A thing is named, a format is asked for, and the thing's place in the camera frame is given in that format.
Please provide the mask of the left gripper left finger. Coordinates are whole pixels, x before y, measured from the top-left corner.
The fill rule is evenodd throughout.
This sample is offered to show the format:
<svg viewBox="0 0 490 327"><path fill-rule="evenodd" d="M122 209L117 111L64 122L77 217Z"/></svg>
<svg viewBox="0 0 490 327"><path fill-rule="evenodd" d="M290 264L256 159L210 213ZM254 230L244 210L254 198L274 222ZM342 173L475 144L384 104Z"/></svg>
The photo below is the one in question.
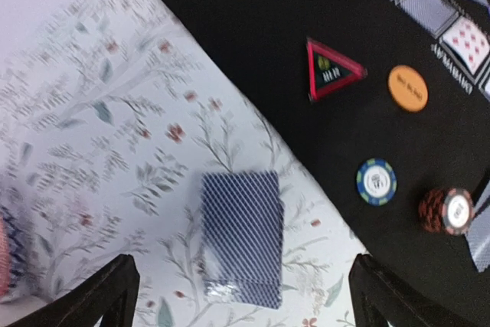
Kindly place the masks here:
<svg viewBox="0 0 490 327"><path fill-rule="evenodd" d="M11 327L131 326L140 275L133 256L120 254L56 301L10 324Z"/></svg>

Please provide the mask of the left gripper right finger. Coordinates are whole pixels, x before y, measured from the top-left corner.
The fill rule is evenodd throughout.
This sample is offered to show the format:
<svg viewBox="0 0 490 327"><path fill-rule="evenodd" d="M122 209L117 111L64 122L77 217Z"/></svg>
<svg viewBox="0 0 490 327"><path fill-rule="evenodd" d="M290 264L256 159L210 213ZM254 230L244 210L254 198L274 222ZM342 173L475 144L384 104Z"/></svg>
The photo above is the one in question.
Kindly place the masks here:
<svg viewBox="0 0 490 327"><path fill-rule="evenodd" d="M473 326L426 298L369 254L358 254L348 275L356 326Z"/></svg>

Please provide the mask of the red black chip stack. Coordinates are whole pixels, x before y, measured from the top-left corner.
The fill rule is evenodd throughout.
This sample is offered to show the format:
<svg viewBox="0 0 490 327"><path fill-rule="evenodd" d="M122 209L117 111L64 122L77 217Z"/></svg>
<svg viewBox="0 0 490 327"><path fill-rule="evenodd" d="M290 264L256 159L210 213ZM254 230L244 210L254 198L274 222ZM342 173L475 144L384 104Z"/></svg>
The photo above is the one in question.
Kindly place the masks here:
<svg viewBox="0 0 490 327"><path fill-rule="evenodd" d="M435 188L423 196L418 215L425 231L461 236L470 228L474 205L463 188Z"/></svg>

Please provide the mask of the blue fifty poker chip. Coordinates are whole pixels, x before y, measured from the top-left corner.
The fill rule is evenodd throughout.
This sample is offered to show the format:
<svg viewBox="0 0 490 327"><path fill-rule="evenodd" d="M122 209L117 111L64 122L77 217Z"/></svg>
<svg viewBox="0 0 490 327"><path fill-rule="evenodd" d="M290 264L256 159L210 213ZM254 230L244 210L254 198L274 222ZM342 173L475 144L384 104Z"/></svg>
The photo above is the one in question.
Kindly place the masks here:
<svg viewBox="0 0 490 327"><path fill-rule="evenodd" d="M397 177L384 159L365 161L356 174L358 194L368 204L379 207L392 200L397 191Z"/></svg>

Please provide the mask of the blue card deck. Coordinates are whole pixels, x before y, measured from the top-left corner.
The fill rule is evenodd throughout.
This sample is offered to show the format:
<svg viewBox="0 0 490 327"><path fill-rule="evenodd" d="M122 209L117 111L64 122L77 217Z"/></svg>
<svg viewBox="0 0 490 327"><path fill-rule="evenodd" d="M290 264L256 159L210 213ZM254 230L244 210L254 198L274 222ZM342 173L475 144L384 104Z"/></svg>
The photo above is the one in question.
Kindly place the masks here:
<svg viewBox="0 0 490 327"><path fill-rule="evenodd" d="M204 174L201 244L207 299L278 309L283 228L275 171Z"/></svg>

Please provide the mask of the orange big blind button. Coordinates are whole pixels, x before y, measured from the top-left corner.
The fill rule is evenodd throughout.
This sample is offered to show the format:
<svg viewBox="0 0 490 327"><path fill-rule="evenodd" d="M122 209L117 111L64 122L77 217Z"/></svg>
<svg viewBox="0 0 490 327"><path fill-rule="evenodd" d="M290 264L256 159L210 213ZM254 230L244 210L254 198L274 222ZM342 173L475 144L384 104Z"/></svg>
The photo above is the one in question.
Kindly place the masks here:
<svg viewBox="0 0 490 327"><path fill-rule="evenodd" d="M398 65L387 79L390 95L402 109L418 113L426 107L428 89L425 80L412 67Z"/></svg>

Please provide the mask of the triangular all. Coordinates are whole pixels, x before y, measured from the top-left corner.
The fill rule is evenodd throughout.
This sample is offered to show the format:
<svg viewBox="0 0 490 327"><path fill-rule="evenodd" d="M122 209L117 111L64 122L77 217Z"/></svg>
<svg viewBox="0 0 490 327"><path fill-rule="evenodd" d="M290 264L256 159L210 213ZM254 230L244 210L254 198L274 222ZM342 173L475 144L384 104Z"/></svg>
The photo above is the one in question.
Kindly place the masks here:
<svg viewBox="0 0 490 327"><path fill-rule="evenodd" d="M306 50L309 98L312 102L363 80L368 75L364 66L316 40L308 38Z"/></svg>

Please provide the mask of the nine of diamonds card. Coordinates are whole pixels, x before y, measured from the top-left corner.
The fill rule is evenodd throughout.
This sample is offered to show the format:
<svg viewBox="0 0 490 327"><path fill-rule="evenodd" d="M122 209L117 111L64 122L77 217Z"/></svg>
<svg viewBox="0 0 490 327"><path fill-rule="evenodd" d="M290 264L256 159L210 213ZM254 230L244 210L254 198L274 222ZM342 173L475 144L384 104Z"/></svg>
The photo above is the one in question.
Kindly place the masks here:
<svg viewBox="0 0 490 327"><path fill-rule="evenodd" d="M444 34L443 41L474 75L489 54L487 37L469 19L460 17Z"/></svg>

